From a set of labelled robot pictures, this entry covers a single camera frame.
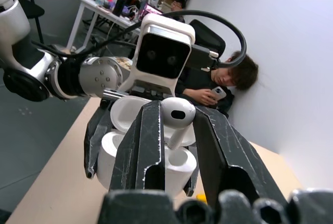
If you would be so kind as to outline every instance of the yellow object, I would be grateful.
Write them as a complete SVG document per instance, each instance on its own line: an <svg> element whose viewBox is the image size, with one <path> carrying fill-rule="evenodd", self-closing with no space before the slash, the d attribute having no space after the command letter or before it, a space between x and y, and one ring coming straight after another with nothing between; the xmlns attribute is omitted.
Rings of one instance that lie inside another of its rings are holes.
<svg viewBox="0 0 333 224"><path fill-rule="evenodd" d="M197 200L201 201L201 202L205 202L207 204L207 200L206 200L206 196L204 194L198 194L196 196Z"/></svg>

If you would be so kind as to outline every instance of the man's hand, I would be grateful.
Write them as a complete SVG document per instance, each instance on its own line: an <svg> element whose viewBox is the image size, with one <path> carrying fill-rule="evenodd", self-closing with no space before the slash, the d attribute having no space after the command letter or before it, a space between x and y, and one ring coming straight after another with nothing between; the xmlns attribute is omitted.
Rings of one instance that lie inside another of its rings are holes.
<svg viewBox="0 0 333 224"><path fill-rule="evenodd" d="M196 102L205 106L215 105L217 103L216 95L209 89L191 90L185 89L184 95L192 97Z"/></svg>

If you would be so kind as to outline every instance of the cable connector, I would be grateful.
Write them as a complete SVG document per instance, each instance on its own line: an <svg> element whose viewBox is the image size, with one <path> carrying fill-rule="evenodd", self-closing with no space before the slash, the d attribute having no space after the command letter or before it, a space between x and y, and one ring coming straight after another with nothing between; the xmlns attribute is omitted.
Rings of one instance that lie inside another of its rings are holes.
<svg viewBox="0 0 333 224"><path fill-rule="evenodd" d="M210 71L219 62L219 54L208 48L193 44L186 66L193 69Z"/></svg>

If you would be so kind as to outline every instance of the smartphone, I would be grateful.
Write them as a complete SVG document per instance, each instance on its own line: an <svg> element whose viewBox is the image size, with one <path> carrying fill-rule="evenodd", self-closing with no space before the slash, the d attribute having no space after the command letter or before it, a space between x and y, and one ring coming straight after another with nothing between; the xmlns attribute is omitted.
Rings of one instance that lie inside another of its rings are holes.
<svg viewBox="0 0 333 224"><path fill-rule="evenodd" d="M217 100L221 100L227 96L224 90L221 89L220 86L217 86L215 89L212 89L212 92L216 95Z"/></svg>

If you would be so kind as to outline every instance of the man's hair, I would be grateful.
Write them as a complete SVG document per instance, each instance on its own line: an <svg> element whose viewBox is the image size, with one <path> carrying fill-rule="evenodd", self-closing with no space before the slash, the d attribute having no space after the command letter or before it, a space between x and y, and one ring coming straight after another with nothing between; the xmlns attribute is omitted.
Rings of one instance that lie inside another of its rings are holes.
<svg viewBox="0 0 333 224"><path fill-rule="evenodd" d="M186 0L173 0L173 2L180 3L182 5L182 9L186 7Z"/></svg>
<svg viewBox="0 0 333 224"><path fill-rule="evenodd" d="M239 55L240 51L234 52L230 60L235 60ZM239 65L231 68L231 76L238 90L247 90L258 78L258 64L246 55Z"/></svg>

